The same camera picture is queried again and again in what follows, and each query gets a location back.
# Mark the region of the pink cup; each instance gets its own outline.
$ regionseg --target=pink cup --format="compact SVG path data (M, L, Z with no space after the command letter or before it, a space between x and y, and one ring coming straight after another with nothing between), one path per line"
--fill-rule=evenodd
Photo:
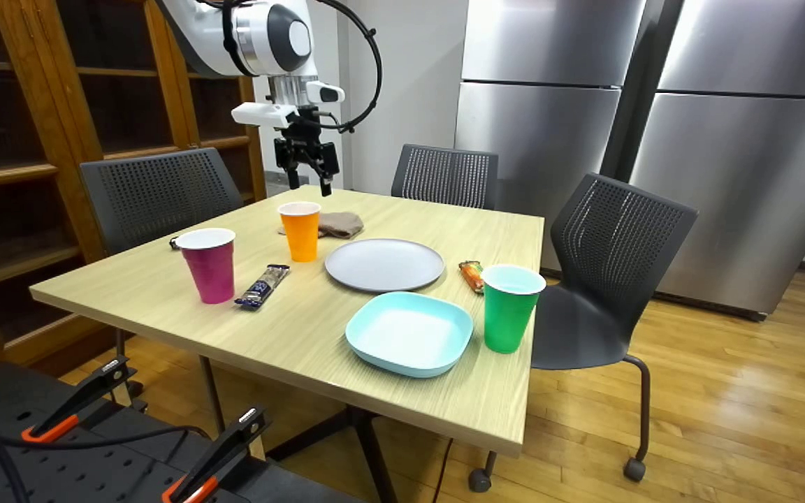
M234 296L234 232L189 229L177 239L177 249L181 249L205 304L222 304Z

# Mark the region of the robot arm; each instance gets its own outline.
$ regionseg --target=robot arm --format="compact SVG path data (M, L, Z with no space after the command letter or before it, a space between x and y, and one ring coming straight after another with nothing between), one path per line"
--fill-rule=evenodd
M291 188L300 188L297 165L307 162L326 197L339 162L332 147L318 142L318 107L340 103L343 91L318 81L307 4L160 0L160 5L199 73L269 79L272 100L241 103L233 119L244 126L280 130L276 165L284 168Z

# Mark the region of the chair backrest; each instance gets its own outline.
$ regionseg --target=chair backrest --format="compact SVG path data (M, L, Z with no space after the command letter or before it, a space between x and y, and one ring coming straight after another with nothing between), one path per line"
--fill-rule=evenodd
M586 175L551 228L561 289L586 296L632 337L693 222L688 208Z
M494 208L497 154L402 147L392 197Z
M215 148L85 162L82 176L108 253L241 208L241 193Z

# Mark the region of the wooden table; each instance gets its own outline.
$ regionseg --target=wooden table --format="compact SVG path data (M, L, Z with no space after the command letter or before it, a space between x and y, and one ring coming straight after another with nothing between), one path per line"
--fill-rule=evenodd
M532 328L515 355L484 348L484 300L458 278L458 261L515 263L539 268L542 218L409 202L318 188L280 193L199 228L226 228L234 242L234 281L244 295L265 263L289 263L276 204L318 202L325 212L357 212L363 239L402 239L430 247L447 271L420 295L452 303L473 314L475 337L451 374L410 380L366 367L343 342L353 314L375 300L335 286L322 263L294 263L291 278L258 314L226 304L202 304L178 253L150 242L124 256L37 282L37 303L178 344L196 355L300 387L353 408L392 418L438 436L486 451L523 447L532 370ZM322 242L322 258L349 242Z

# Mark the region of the white plate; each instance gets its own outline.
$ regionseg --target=white plate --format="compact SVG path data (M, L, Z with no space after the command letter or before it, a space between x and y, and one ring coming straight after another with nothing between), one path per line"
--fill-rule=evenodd
M354 310L347 344L377 370L423 380L451 372L473 331L473 320L458 304L420 295L384 295Z
M410 242L353 242L325 258L325 271L357 290L413 290L437 282L442 258Z

